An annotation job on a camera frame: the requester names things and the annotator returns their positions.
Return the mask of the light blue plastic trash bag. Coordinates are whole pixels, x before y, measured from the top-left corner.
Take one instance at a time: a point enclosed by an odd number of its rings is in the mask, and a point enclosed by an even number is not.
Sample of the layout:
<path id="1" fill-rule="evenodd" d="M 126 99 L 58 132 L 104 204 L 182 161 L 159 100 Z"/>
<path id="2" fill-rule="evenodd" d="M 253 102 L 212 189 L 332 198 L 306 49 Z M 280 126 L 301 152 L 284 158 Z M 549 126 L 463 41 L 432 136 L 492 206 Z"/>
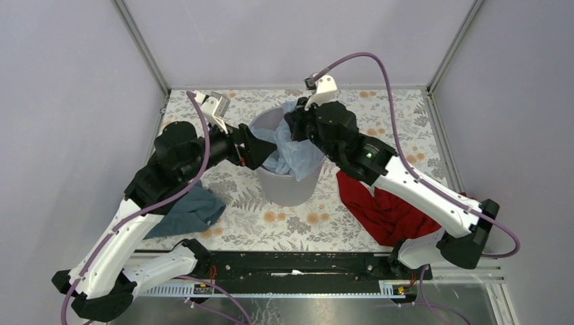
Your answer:
<path id="1" fill-rule="evenodd" d="M 310 176 L 324 162 L 324 154 L 309 140 L 297 142 L 291 140 L 286 113 L 293 112 L 296 101 L 284 102 L 281 108 L 273 109 L 280 113 L 280 121 L 275 127 L 260 127 L 252 122 L 250 130 L 258 138 L 277 146 L 263 163 L 263 168 L 276 175 L 291 175 L 297 181 Z"/>

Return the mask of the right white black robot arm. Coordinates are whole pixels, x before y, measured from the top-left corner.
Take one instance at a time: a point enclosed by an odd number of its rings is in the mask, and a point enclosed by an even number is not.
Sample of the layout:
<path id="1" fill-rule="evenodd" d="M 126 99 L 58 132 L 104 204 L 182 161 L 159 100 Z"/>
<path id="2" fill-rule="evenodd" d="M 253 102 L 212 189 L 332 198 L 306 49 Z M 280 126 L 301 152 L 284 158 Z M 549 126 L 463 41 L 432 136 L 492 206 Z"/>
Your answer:
<path id="1" fill-rule="evenodd" d="M 427 179 L 404 164 L 397 151 L 383 141 L 362 134 L 356 115 L 340 102 L 306 109 L 297 104 L 284 115 L 294 141 L 309 140 L 352 179 L 403 199 L 429 216 L 440 228 L 428 235 L 401 240 L 389 255 L 388 269 L 399 279 L 415 269 L 447 261 L 462 269 L 474 269 L 483 255 L 499 204 L 478 202 Z"/>

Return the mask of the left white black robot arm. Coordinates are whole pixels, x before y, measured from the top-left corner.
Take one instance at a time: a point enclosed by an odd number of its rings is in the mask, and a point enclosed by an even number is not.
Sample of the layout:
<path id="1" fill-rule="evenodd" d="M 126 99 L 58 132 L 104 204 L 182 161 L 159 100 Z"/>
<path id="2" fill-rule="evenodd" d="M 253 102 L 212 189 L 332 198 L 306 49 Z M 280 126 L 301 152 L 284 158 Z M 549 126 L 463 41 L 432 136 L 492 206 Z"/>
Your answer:
<path id="1" fill-rule="evenodd" d="M 174 122 L 154 140 L 155 151 L 125 190 L 116 215 L 90 253 L 74 268 L 56 272 L 53 285 L 65 296 L 61 315 L 72 309 L 88 322 L 109 322 L 141 293 L 173 278 L 202 278 L 211 270 L 211 253 L 197 240 L 138 266 L 127 261 L 144 237 L 187 194 L 209 168 L 224 160 L 255 170 L 276 151 L 240 124 L 222 131 Z"/>

